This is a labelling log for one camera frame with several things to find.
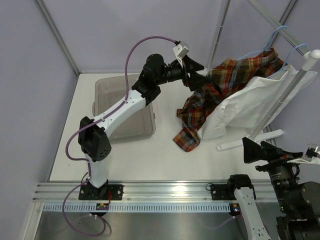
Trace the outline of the red plaid shirt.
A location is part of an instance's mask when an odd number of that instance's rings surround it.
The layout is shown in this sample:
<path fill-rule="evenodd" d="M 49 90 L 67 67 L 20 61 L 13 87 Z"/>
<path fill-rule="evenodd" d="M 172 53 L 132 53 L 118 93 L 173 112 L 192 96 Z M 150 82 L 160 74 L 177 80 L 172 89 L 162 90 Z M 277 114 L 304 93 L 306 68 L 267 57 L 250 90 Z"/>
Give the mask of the red plaid shirt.
<path fill-rule="evenodd" d="M 182 129 L 173 141 L 185 152 L 194 150 L 201 142 L 198 131 L 224 99 L 242 90 L 251 78 L 269 77 L 283 64 L 274 48 L 264 50 L 255 57 L 224 60 L 207 73 L 211 83 L 195 90 L 183 107 L 176 110 Z"/>

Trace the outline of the light blue wire hanger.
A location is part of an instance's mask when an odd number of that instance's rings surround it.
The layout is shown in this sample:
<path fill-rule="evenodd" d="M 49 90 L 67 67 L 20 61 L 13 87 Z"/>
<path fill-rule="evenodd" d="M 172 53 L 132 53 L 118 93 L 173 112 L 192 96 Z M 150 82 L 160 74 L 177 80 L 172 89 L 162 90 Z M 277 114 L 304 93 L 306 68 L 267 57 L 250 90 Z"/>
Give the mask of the light blue wire hanger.
<path fill-rule="evenodd" d="M 252 54 L 257 54 L 257 53 L 261 53 L 263 51 L 268 51 L 268 46 L 270 45 L 270 43 L 271 43 L 273 37 L 275 36 L 275 34 L 277 34 L 280 30 L 287 29 L 287 28 L 288 28 L 287 25 L 281 25 L 281 26 L 275 28 L 273 30 L 273 32 L 271 33 L 271 35 L 269 36 L 269 38 L 268 38 L 267 42 L 265 43 L 265 45 L 262 47 L 262 49 L 249 52 L 249 53 L 243 55 L 242 57 L 238 58 L 237 60 L 239 61 L 239 60 L 245 59 L 245 58 L 247 58 L 248 56 L 250 56 Z"/>

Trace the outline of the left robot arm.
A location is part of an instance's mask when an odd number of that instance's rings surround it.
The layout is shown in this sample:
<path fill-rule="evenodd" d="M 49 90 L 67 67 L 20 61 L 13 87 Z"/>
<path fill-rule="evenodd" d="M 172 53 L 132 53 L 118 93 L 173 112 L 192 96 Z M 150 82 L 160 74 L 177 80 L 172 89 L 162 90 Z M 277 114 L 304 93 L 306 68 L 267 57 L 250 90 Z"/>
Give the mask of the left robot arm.
<path fill-rule="evenodd" d="M 123 185 L 109 184 L 105 159 L 111 153 L 109 137 L 130 116 L 148 106 L 161 93 L 160 85 L 181 80 L 183 85 L 195 91 L 208 84 L 210 79 L 199 71 L 204 66 L 184 56 L 167 65 L 164 58 L 151 54 L 128 93 L 105 112 L 80 121 L 78 143 L 88 160 L 88 177 L 81 184 L 79 200 L 119 201 L 123 196 Z"/>

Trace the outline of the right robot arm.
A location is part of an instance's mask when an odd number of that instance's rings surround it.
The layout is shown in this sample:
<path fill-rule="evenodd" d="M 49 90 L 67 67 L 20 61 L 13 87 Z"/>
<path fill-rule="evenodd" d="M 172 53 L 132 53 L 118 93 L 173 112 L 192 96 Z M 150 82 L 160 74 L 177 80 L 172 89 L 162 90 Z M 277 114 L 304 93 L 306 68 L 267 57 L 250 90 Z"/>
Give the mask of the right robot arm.
<path fill-rule="evenodd" d="M 315 181 L 300 183 L 300 165 L 320 163 L 320 147 L 309 144 L 305 152 L 289 152 L 266 141 L 257 143 L 242 138 L 243 161 L 257 165 L 258 172 L 267 173 L 272 186 L 271 196 L 281 215 L 276 217 L 280 240 L 318 240 L 320 238 L 320 184 Z M 250 240 L 268 240 L 260 214 L 253 203 L 254 186 L 246 174 L 234 174 L 227 180 L 226 192 L 238 202 Z"/>

